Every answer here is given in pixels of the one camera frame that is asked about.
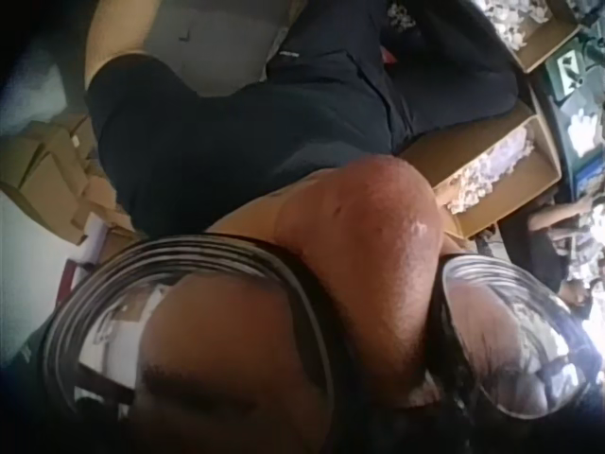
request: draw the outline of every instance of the open cardboard box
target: open cardboard box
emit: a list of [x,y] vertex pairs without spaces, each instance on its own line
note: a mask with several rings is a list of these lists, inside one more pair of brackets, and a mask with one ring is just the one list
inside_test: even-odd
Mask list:
[[561,179],[561,164],[554,141],[535,97],[534,102],[538,113],[518,101],[514,110],[505,116],[428,134],[404,152],[403,157],[437,187],[512,131],[524,126],[530,130],[535,149],[510,175],[494,185],[492,194],[459,215],[442,209],[447,234],[457,238],[474,236]]
[[78,158],[82,165],[86,166],[96,149],[96,137],[91,118],[81,113],[62,113],[53,118],[52,123],[69,131],[72,143],[78,151]]
[[79,244],[84,231],[70,222],[78,199],[63,179],[64,170],[37,140],[13,137],[0,146],[0,190],[46,230]]
[[526,73],[540,66],[580,30],[580,25],[565,0],[546,0],[546,3],[552,11],[550,20],[538,24],[527,18],[521,27],[526,33],[527,45],[516,52],[512,51]]

